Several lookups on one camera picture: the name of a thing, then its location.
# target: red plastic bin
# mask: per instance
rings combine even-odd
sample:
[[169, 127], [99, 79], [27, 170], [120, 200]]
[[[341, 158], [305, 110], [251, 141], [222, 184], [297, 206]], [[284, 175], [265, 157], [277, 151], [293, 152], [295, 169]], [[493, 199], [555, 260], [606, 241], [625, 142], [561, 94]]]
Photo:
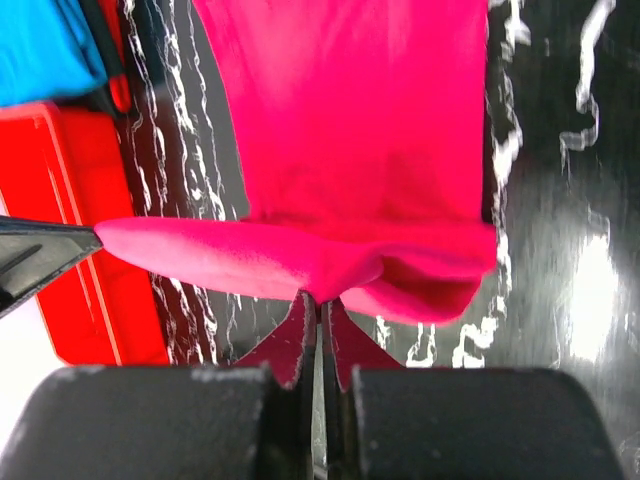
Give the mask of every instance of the red plastic bin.
[[[0, 194], [9, 214], [94, 225], [132, 216], [116, 132], [104, 114], [34, 103], [0, 110]], [[38, 294], [71, 365], [169, 363], [148, 273], [98, 252]]]

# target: white floor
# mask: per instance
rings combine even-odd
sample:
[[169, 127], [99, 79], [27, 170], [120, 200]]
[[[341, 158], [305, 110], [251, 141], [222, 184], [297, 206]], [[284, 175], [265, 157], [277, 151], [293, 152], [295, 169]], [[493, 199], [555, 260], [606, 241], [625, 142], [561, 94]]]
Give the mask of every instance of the white floor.
[[62, 365], [51, 348], [35, 299], [0, 319], [0, 452], [31, 393]]

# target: folded fabric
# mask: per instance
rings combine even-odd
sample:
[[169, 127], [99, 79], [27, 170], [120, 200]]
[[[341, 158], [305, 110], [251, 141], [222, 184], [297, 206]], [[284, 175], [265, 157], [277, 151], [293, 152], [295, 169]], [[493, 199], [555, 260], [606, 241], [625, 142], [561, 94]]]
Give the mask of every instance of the folded fabric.
[[486, 1], [195, 4], [250, 214], [107, 222], [107, 250], [215, 290], [459, 316], [496, 261], [480, 218]]
[[0, 106], [80, 96], [106, 82], [77, 0], [0, 0]]

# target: blue fabric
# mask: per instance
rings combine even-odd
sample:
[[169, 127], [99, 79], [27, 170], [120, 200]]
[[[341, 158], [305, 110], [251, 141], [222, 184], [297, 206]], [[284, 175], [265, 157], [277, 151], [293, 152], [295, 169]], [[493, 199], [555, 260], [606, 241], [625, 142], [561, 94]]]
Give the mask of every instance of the blue fabric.
[[0, 106], [77, 97], [107, 81], [77, 0], [0, 0]]

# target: red container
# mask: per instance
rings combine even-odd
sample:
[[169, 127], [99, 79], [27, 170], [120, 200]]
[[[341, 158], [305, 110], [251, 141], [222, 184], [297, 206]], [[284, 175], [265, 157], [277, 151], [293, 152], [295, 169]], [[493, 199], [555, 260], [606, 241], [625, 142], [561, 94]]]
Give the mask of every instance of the red container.
[[[0, 110], [0, 194], [11, 216], [94, 225], [132, 216], [116, 132], [104, 114], [35, 103]], [[38, 294], [72, 365], [166, 365], [147, 272], [98, 252]]]

